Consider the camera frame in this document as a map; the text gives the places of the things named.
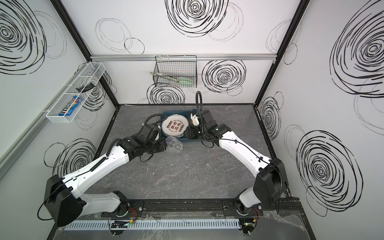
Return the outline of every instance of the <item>white wire basket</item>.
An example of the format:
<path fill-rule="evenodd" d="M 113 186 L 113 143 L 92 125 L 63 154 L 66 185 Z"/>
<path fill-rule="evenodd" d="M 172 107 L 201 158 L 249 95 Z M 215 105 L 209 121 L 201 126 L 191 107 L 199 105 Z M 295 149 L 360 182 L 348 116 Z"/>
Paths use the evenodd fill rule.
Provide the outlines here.
<path fill-rule="evenodd" d="M 62 96 L 48 111 L 46 117 L 53 123 L 71 123 L 76 117 L 80 108 L 88 99 L 89 95 L 92 93 L 92 89 L 87 92 L 83 92 L 85 86 L 89 84 L 93 84 L 94 86 L 96 86 L 104 72 L 105 67 L 103 63 L 87 63 L 87 66 L 74 79 L 74 81 L 68 86 Z M 68 114 L 68 112 L 65 112 L 63 116 L 59 116 L 59 114 L 63 111 L 64 108 L 73 107 L 73 103 L 75 101 L 72 101 L 69 107 L 67 107 L 67 105 L 74 97 L 75 101 L 79 101 L 79 105 L 72 111 L 70 115 Z"/>

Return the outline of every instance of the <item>transparent cup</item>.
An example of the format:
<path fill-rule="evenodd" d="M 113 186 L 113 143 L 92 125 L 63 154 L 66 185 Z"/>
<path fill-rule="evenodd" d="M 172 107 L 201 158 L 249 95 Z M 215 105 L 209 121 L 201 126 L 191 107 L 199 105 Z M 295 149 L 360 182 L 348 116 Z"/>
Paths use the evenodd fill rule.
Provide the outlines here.
<path fill-rule="evenodd" d="M 167 150 L 168 152 L 181 152 L 183 150 L 183 144 L 175 137 L 166 138 Z"/>

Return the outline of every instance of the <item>black wire basket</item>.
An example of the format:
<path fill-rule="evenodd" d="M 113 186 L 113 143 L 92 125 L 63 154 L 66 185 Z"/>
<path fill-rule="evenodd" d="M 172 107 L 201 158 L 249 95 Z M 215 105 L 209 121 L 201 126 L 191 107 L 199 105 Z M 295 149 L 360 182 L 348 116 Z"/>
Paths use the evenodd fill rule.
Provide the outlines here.
<path fill-rule="evenodd" d="M 155 70 L 151 74 L 156 86 L 197 87 L 197 56 L 167 55 L 155 59 Z"/>

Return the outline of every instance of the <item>black frame post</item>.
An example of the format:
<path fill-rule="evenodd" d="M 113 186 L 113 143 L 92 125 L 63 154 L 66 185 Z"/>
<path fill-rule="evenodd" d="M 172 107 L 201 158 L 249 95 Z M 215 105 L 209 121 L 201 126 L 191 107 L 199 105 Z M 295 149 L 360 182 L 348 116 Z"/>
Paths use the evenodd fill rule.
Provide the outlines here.
<path fill-rule="evenodd" d="M 283 38 L 283 41 L 281 42 L 281 45 L 279 47 L 279 50 L 277 51 L 277 57 L 276 57 L 276 60 L 275 62 L 272 64 L 271 68 L 269 69 L 268 71 L 268 74 L 264 80 L 264 83 L 260 89 L 260 92 L 259 94 L 257 95 L 257 98 L 256 98 L 256 101 L 255 101 L 255 106 L 258 107 L 260 102 L 262 101 L 262 98 L 269 86 L 269 83 L 271 82 L 275 72 L 276 72 L 276 69 L 277 67 L 279 66 L 280 64 L 280 61 L 282 60 L 283 56 L 284 56 L 284 53 L 291 41 L 291 38 L 293 36 L 293 34 L 295 33 L 296 31 L 296 28 L 297 26 L 299 25 L 300 21 L 301 21 L 301 17 L 303 16 L 308 4 L 310 3 L 311 0 L 301 0 L 300 3 L 299 3 L 299 6 L 297 7 L 296 9 L 296 12 L 292 18 L 292 21 L 288 27 L 288 30 L 287 32 L 285 33 L 285 36 Z"/>
<path fill-rule="evenodd" d="M 73 40 L 75 41 L 76 45 L 79 47 L 81 53 L 83 54 L 86 61 L 92 61 L 91 59 L 91 52 L 88 50 L 87 46 L 85 45 L 85 42 L 81 38 L 79 32 L 77 31 L 71 17 L 69 16 L 67 10 L 65 9 L 64 5 L 62 4 L 61 0 L 50 0 L 53 7 L 56 9 L 56 12 L 59 14 L 61 20 L 67 27 L 68 31 L 70 32 Z M 107 82 L 105 81 L 104 76 L 101 76 L 99 80 L 101 86 L 103 87 L 104 91 L 108 95 L 109 99 L 111 100 L 113 106 L 115 108 L 119 107 L 119 103 L 115 97 L 115 95 L 112 93 L 112 90 L 108 86 Z"/>

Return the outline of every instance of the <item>black metal frame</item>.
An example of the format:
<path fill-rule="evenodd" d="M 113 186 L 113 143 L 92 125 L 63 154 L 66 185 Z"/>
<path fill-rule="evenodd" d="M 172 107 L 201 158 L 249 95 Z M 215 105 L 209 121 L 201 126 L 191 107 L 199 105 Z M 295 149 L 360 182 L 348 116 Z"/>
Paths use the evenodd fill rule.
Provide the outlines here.
<path fill-rule="evenodd" d="M 301 0 L 300 3 L 299 3 L 299 6 L 297 7 L 296 9 L 296 12 L 292 18 L 292 21 L 288 27 L 288 30 L 287 32 L 285 33 L 285 36 L 283 38 L 283 41 L 281 42 L 281 45 L 279 47 L 279 50 L 277 51 L 277 57 L 276 57 L 276 60 L 275 62 L 272 64 L 271 68 L 269 69 L 268 71 L 268 74 L 263 82 L 263 85 L 259 91 L 259 94 L 256 98 L 256 101 L 255 101 L 255 105 L 256 105 L 256 108 L 259 106 L 268 86 L 269 86 L 269 83 L 271 82 L 276 70 L 277 70 L 277 67 L 279 66 L 280 64 L 280 61 L 283 59 L 283 56 L 284 56 L 284 53 L 291 41 L 291 38 L 293 36 L 293 34 L 295 33 L 296 31 L 296 28 L 297 26 L 299 25 L 300 21 L 301 21 L 301 17 L 303 16 L 308 4 L 310 3 L 311 0 Z"/>
<path fill-rule="evenodd" d="M 69 17 L 68 12 L 65 10 L 65 7 L 63 6 L 61 0 L 50 0 L 53 4 L 54 8 L 56 9 L 57 13 L 59 14 L 60 18 L 64 22 L 65 26 L 67 27 L 68 31 L 70 32 L 71 36 L 73 37 L 75 43 L 79 47 L 80 51 L 84 55 L 85 59 L 87 61 L 91 61 L 91 53 L 88 50 L 85 42 L 81 38 L 79 32 L 77 31 L 76 27 L 74 26 L 74 23 L 72 22 L 71 18 Z M 286 48 L 289 45 L 289 41 L 292 38 L 302 15 L 304 14 L 304 11 L 308 5 L 310 0 L 301 0 L 299 3 L 299 6 L 297 7 L 297 10 L 295 12 L 295 15 L 290 23 L 290 26 L 288 28 L 288 31 L 286 32 L 284 39 L 282 41 L 282 44 L 277 52 L 277 58 L 276 61 L 272 64 L 267 77 L 265 78 L 265 81 L 261 87 L 261 90 L 257 96 L 256 102 L 254 104 L 251 103 L 245 103 L 245 104 L 210 104 L 210 105 L 253 105 L 257 120 L 260 124 L 260 127 L 262 129 L 262 133 L 264 135 L 264 139 L 266 141 L 266 144 L 268 146 L 269 152 L 271 154 L 272 159 L 276 158 L 276 153 L 273 149 L 272 142 L 268 137 L 268 134 L 266 132 L 265 126 L 263 121 L 261 120 L 260 114 L 257 110 L 257 106 L 261 102 L 262 97 L 264 96 L 267 87 L 272 80 L 272 77 L 274 73 L 276 72 L 276 69 L 284 56 L 284 52 L 286 51 Z M 115 106 L 116 110 L 108 124 L 107 130 L 105 131 L 103 138 L 100 142 L 100 145 L 96 151 L 95 158 L 99 157 L 101 154 L 101 151 L 103 149 L 103 146 L 105 144 L 105 141 L 107 140 L 107 137 L 111 131 L 111 128 L 114 124 L 114 121 L 116 119 L 116 116 L 120 110 L 120 107 L 123 104 L 119 104 L 117 99 L 115 98 L 114 94 L 112 93 L 111 89 L 109 88 L 107 82 L 105 81 L 104 77 L 100 79 L 100 83 L 102 87 L 104 88 L 105 92 L 107 93 L 108 97 L 112 101 L 113 105 Z M 145 106 L 150 104 L 132 104 L 134 106 Z M 191 105 L 194 104 L 166 104 L 166 105 Z M 312 232 L 311 226 L 308 222 L 308 219 L 305 215 L 305 212 L 302 208 L 302 205 L 300 203 L 300 200 L 298 198 L 282 198 L 278 199 L 279 201 L 279 208 L 280 210 L 297 210 L 302 220 L 304 221 L 304 224 L 306 226 L 306 229 L 308 230 L 308 233 L 310 235 L 310 238 L 312 240 L 315 240 L 315 236 Z M 163 216 L 161 212 L 212 212 L 215 214 L 216 217 L 225 217 L 225 216 L 234 216 L 236 218 L 240 219 L 250 219 L 249 216 L 241 216 L 239 215 L 235 209 L 234 209 L 234 202 L 235 199 L 131 199 L 129 200 L 131 207 L 135 208 L 138 215 L 141 216 L 143 213 L 150 213 L 150 212 L 156 212 L 157 215 L 152 215 L 153 217 L 161 218 Z M 275 207 L 270 206 L 262 206 L 262 210 L 264 211 L 273 211 Z M 111 217 L 114 219 L 113 214 L 109 213 L 103 213 L 104 217 Z M 48 240 L 53 239 L 55 232 L 57 230 L 56 224 L 53 226 L 49 236 Z"/>

